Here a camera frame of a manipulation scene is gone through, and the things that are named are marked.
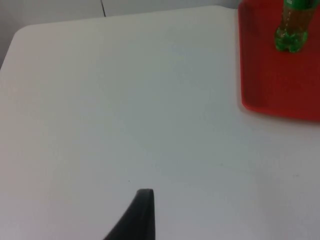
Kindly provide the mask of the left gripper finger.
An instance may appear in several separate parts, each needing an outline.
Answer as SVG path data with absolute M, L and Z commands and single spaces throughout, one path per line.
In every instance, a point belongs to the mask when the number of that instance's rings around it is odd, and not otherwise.
M 139 189 L 122 217 L 104 240 L 155 240 L 155 197 L 150 188 Z

